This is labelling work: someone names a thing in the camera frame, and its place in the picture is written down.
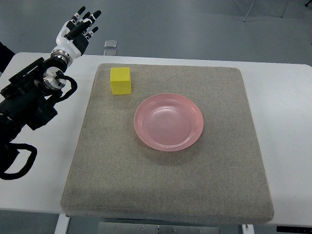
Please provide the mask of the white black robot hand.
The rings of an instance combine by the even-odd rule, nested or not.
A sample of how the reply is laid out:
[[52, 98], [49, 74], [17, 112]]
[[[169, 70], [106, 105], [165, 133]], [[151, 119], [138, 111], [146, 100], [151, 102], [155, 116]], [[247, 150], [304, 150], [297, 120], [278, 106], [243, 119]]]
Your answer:
[[94, 27], [94, 23], [101, 15], [101, 11], [90, 13], [85, 10], [85, 6], [81, 7], [64, 23], [57, 35], [56, 47], [51, 52], [51, 57], [63, 59], [67, 66], [85, 53], [89, 40], [98, 30], [97, 26]]

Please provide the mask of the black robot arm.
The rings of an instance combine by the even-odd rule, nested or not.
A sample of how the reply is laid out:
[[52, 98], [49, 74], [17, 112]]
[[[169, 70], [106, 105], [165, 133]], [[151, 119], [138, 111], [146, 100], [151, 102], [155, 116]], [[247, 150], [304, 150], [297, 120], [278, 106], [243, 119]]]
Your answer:
[[0, 94], [0, 142], [14, 140], [25, 125], [36, 130], [46, 125], [58, 113], [54, 105], [68, 98], [61, 88], [49, 88], [44, 83], [44, 74], [56, 68], [61, 75], [67, 64], [60, 58], [39, 58], [9, 78], [9, 85]]

